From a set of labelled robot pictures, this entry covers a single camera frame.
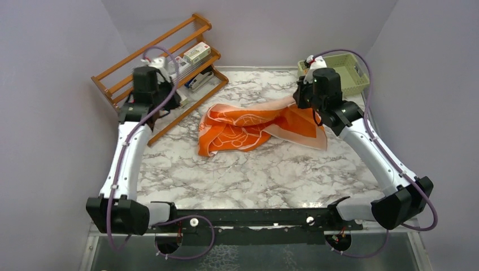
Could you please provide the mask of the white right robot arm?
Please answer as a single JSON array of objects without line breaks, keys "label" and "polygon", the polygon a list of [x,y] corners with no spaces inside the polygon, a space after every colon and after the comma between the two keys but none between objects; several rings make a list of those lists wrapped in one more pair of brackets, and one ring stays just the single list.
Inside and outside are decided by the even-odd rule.
[{"label": "white right robot arm", "polygon": [[346,142],[361,158],[379,184],[380,199],[344,198],[326,214],[327,225],[339,230],[351,220],[375,221],[387,230],[405,226],[430,203],[433,182],[418,177],[384,145],[371,128],[363,110],[344,100],[340,75],[333,68],[319,68],[297,81],[293,98],[300,109],[313,110],[313,118]]}]

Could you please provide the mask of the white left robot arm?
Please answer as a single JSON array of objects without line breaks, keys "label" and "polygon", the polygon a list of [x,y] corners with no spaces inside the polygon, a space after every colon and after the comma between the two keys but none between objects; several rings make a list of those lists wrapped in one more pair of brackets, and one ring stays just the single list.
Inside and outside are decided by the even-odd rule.
[{"label": "white left robot arm", "polygon": [[151,224],[169,232],[177,226],[177,216],[161,208],[153,209],[137,199],[137,181],[141,158],[154,130],[160,110],[176,94],[175,83],[166,68],[149,65],[132,72],[131,102],[126,101],[118,114],[118,139],[110,171],[99,195],[90,197],[86,211],[101,233],[143,235]]}]

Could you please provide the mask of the orange white towel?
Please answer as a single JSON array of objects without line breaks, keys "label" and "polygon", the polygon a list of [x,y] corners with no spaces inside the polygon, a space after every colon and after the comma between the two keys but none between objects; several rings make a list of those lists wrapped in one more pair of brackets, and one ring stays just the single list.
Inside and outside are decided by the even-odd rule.
[{"label": "orange white towel", "polygon": [[271,137],[316,150],[328,148],[319,114],[300,109],[288,96],[249,107],[214,104],[199,123],[197,151],[204,157],[219,151],[248,152]]}]

